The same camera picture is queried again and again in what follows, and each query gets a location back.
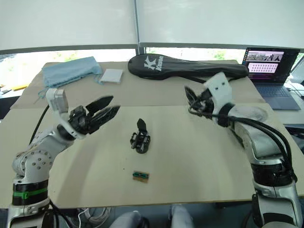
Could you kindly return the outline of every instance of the roller blind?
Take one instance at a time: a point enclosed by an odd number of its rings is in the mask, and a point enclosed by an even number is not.
[[[304,49],[304,0],[137,0],[141,46]]]
[[[0,0],[0,51],[135,44],[133,0]]]

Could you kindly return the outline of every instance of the yellow object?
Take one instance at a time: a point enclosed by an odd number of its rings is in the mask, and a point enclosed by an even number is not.
[[[24,89],[24,88],[28,87],[28,85],[29,84],[17,85],[17,86],[12,87],[11,89],[13,91],[17,91],[17,90],[21,90],[21,89]]]

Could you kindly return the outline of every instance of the laptop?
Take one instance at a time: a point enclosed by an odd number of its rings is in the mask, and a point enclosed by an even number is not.
[[[300,110],[284,82],[290,74],[299,49],[248,47],[243,65],[258,92],[274,110]]]

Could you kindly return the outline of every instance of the small circuit board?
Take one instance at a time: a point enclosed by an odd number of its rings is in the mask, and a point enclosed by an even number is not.
[[[148,183],[150,174],[147,172],[134,171],[133,172],[133,180],[141,181],[144,183]]]

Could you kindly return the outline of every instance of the beige tabletop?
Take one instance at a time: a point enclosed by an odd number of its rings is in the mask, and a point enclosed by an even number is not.
[[[235,60],[209,62],[237,63]],[[122,69],[121,84],[100,85],[94,81],[93,76],[87,76],[65,85],[62,88],[66,92],[70,106],[85,105],[105,95],[113,95],[113,103],[122,106],[187,105],[185,86],[189,86],[197,93],[202,92],[202,84],[181,77],[171,77],[162,81],[139,78],[128,71],[127,62],[109,62],[100,63],[100,65],[103,70]],[[233,98],[236,102],[265,102],[247,77],[232,81],[230,85],[233,88]],[[43,77],[40,72],[11,109],[45,107],[47,105],[45,99],[37,101],[38,92],[43,88]]]
[[[304,195],[304,156],[265,103],[272,125],[291,145],[297,189]],[[56,157],[49,195],[60,207],[103,207],[177,202],[249,200],[254,193],[247,157],[231,131],[188,113],[187,106],[124,106],[109,123]],[[11,202],[11,168],[16,153],[27,147],[43,108],[13,109],[0,124],[0,208]],[[142,118],[151,135],[146,154],[129,140]],[[47,112],[40,129],[52,125]],[[133,171],[150,173],[148,183]]]

